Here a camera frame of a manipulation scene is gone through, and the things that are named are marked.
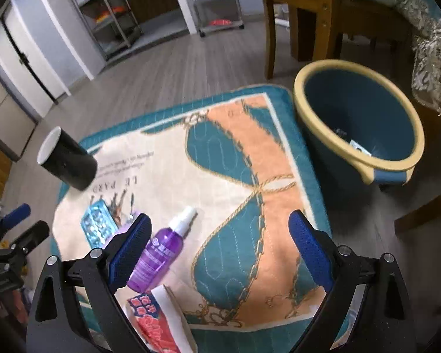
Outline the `wooden chair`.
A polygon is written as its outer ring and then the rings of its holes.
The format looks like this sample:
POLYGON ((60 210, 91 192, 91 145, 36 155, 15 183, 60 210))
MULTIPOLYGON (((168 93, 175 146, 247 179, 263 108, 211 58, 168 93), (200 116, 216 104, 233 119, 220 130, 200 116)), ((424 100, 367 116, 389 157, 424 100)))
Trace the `wooden chair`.
POLYGON ((297 61, 339 58, 343 35, 388 41, 405 48, 412 26, 396 9, 370 0, 262 0, 266 28, 265 71, 275 67, 275 4, 288 6, 291 56, 297 61))

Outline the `blue blister pack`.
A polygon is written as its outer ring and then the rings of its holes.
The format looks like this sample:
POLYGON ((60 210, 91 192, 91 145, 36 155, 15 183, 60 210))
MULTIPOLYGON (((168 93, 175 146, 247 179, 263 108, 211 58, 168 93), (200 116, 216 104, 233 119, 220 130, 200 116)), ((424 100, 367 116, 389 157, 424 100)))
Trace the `blue blister pack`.
POLYGON ((103 248, 118 226, 103 199, 99 199, 86 208, 81 220, 81 227, 92 249, 103 248))

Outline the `white cabinet doors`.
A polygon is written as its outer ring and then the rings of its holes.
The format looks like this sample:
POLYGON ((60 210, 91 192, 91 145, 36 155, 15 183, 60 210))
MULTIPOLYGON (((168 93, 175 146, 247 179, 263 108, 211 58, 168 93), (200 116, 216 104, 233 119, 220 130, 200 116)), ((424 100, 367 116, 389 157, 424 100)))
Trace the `white cabinet doors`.
POLYGON ((32 37, 15 0, 8 0, 0 11, 0 67, 41 118, 70 92, 32 37))

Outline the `red white snack wrapper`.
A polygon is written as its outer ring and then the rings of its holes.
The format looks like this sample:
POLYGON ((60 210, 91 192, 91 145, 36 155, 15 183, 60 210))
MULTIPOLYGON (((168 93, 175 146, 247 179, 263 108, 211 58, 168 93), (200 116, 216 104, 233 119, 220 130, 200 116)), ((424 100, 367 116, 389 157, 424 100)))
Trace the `red white snack wrapper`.
POLYGON ((131 297, 124 312, 150 352, 198 352, 189 324, 167 286, 131 297))

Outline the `metal storage shelf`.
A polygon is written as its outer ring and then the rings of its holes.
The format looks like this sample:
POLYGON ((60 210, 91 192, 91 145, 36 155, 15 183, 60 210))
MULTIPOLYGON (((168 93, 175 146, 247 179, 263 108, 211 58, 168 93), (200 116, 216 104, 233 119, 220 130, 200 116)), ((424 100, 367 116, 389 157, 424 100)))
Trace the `metal storage shelf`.
POLYGON ((105 59, 129 49, 142 35, 129 0, 72 0, 105 59))

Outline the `teal beige patterned rug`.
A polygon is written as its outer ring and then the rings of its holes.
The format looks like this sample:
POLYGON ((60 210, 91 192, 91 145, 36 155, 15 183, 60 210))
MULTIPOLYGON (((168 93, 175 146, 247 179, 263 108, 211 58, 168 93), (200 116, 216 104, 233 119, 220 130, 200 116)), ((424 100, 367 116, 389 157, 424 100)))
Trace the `teal beige patterned rug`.
POLYGON ((63 187, 52 225, 64 260, 91 250, 81 221, 105 201, 117 224, 150 217, 153 231, 185 208, 196 217, 162 283, 200 352, 289 352, 325 292, 288 231, 295 209, 330 231, 291 93, 261 84, 137 117, 86 137, 98 172, 63 187))

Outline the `teal yellow-rimmed trash bin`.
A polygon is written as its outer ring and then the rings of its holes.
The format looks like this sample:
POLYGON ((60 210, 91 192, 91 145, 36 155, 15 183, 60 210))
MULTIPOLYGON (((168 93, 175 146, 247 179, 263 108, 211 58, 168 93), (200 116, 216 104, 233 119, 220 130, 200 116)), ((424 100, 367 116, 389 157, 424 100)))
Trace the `teal yellow-rimmed trash bin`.
POLYGON ((411 180, 425 149, 424 130, 409 98, 382 74, 350 61, 314 61, 297 74, 294 99, 327 186, 354 194, 411 180), (372 156, 352 148, 335 128, 372 156))

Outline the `black white-lined cup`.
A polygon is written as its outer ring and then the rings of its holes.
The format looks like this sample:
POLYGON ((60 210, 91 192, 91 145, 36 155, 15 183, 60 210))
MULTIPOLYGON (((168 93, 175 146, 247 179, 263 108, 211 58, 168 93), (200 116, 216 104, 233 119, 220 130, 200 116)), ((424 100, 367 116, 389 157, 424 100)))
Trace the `black white-lined cup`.
POLYGON ((76 190, 84 191, 93 182, 98 168, 95 157, 71 138, 60 126, 42 142, 37 163, 76 190))

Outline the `purple spray bottle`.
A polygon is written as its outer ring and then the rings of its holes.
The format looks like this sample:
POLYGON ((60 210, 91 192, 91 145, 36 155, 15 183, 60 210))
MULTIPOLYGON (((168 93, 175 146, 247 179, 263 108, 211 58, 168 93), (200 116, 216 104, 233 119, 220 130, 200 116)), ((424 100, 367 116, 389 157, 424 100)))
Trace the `purple spray bottle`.
POLYGON ((130 289, 143 293, 158 285, 180 254, 184 238, 196 216, 197 210, 194 207, 186 207, 170 220, 166 228, 154 234, 126 284, 130 289))

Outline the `lace patterned tablecloth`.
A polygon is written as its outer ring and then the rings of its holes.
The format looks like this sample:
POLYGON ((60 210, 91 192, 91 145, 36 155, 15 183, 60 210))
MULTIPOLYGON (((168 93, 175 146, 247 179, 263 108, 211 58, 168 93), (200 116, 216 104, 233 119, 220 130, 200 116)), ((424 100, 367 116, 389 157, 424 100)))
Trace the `lace patterned tablecloth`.
POLYGON ((396 1, 397 11, 413 27, 413 97, 441 116, 441 9, 435 0, 396 1))

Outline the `white wheeled cart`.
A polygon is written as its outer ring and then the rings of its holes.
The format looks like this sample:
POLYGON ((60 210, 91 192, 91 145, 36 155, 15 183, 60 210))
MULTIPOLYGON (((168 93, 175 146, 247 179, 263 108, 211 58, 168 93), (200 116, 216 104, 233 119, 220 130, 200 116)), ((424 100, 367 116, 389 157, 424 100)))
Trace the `white wheeled cart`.
POLYGON ((244 29, 240 0, 189 0, 200 37, 226 29, 244 29))

